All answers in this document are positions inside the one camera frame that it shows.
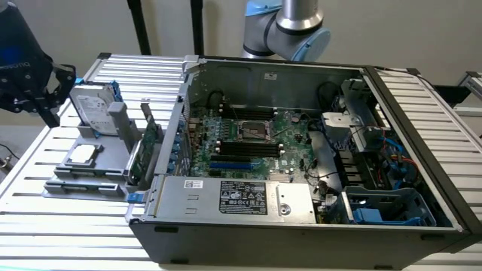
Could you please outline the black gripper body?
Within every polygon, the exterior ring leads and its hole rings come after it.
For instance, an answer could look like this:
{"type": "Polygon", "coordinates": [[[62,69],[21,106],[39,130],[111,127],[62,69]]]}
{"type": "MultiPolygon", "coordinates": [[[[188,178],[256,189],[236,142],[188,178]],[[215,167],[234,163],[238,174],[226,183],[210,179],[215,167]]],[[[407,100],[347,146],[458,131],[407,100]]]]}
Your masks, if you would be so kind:
{"type": "Polygon", "coordinates": [[[52,58],[44,53],[20,9],[1,1],[1,94],[15,97],[24,111],[37,111],[35,98],[47,88],[52,58]]]}

